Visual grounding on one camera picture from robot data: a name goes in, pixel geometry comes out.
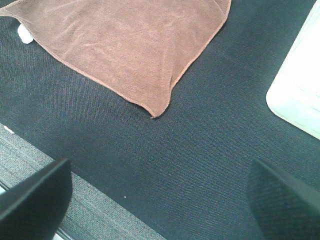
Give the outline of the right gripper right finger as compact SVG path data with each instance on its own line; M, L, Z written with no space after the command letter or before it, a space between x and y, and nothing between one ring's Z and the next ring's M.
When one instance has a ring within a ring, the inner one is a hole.
M320 238L319 191L276 165L252 161L247 199L266 240Z

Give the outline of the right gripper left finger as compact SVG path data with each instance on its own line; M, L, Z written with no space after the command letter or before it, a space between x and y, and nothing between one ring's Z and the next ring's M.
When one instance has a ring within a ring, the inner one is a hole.
M52 240L72 193L70 161L51 162L0 195L0 238Z

